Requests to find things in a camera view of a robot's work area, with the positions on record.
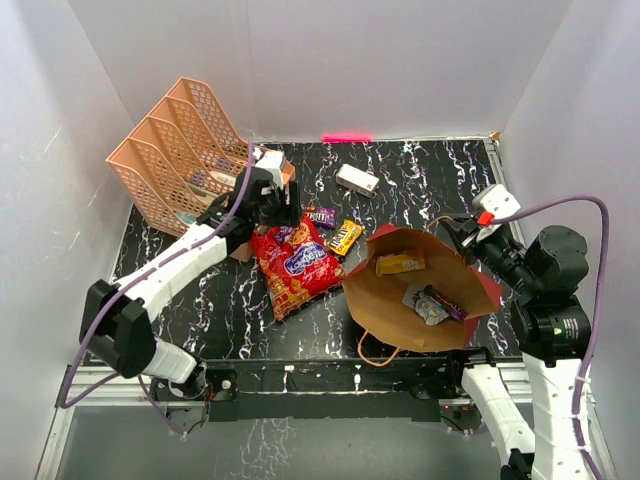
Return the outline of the purple candy packet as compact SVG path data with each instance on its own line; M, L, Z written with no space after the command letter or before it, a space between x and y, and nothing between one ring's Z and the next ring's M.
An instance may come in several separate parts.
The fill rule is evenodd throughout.
M305 213L315 226L333 229L336 225L336 212L334 208L307 206Z

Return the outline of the yellow peanut candy packet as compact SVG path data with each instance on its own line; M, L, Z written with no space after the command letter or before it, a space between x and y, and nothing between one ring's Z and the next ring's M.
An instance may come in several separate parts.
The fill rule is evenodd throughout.
M337 233L327 243L334 254L346 256L351 247L363 233L364 228L352 220L345 220Z

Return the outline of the red candy bag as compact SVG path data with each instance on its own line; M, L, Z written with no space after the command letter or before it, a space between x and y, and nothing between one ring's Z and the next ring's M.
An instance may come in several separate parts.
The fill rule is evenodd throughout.
M263 235L253 235L251 246L278 321L338 286L345 276L306 215L297 227L274 227Z

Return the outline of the red brown paper bag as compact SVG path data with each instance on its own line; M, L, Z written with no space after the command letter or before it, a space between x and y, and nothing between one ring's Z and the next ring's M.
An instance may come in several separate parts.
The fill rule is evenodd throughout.
M438 353L463 349L479 320L500 309L502 287L467 264L436 236L390 223L367 239L367 257L342 282L351 318L373 337L401 351Z

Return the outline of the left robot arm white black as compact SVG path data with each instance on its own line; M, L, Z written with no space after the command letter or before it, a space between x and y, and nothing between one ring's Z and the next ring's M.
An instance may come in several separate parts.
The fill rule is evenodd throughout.
M90 352L124 378L147 375L167 381L194 399L206 387L206 364L193 353L159 339L152 323L166 304L206 270L247 243L259 227L293 227L302 216L295 180L251 167L234 189L214 199L169 248L136 272L87 292L79 333Z

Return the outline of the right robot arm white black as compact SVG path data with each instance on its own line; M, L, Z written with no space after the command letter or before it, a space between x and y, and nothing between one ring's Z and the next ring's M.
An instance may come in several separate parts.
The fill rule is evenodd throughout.
M447 388L470 396L502 463L503 479L595 479L584 385L591 322L575 292L588 272L587 244L574 230L544 228L529 247L517 242L492 215L445 219L457 252L478 260L514 292L510 320L531 388L534 422L515 405L502 374L488 362L460 362L445 376Z

